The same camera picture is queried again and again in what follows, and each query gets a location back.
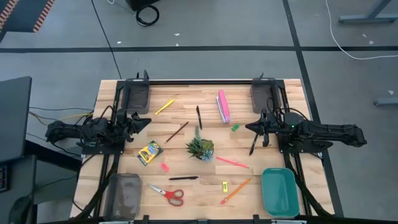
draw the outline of teal plastic tray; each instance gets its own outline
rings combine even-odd
[[[261,175],[264,209],[273,217],[295,217],[300,213],[293,172],[268,168]]]

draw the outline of orange pencil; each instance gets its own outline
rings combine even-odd
[[[222,202],[221,204],[225,204],[226,201],[228,201],[234,194],[236,194],[236,192],[238,192],[239,190],[241,190],[241,188],[243,186],[245,186],[250,180],[252,179],[252,177],[248,178],[243,184],[241,184],[236,190],[234,190],[234,192],[232,192],[230,195],[228,195]]]

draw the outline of white cable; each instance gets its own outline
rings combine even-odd
[[[340,45],[338,44],[337,40],[335,39],[335,36],[333,35],[333,31],[332,31],[332,29],[331,29],[331,15],[330,15],[330,9],[329,9],[328,0],[326,0],[326,7],[328,8],[328,13],[329,13],[329,22],[330,22],[330,34],[331,34],[331,37],[332,37],[333,40],[335,41],[337,47],[338,47],[342,52],[344,52],[346,55],[348,55],[348,56],[350,56],[351,58],[356,59],[356,60],[369,60],[369,59],[376,59],[376,58],[398,57],[398,55],[383,55],[383,56],[368,57],[368,58],[357,58],[357,57],[354,57],[354,56],[350,55],[347,51],[343,50],[343,49],[340,47]]]

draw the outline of green eraser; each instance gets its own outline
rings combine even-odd
[[[232,131],[236,131],[238,128],[239,128],[239,125],[238,125],[238,124],[235,124],[235,125],[232,127]]]

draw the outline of scissor blade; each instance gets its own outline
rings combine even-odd
[[[160,188],[158,188],[158,187],[156,187],[156,186],[154,186],[152,184],[149,184],[149,187],[151,187],[152,189],[154,189],[155,191],[157,191],[161,195],[165,195],[166,194],[166,192],[164,190],[162,190],[162,189],[160,189]]]

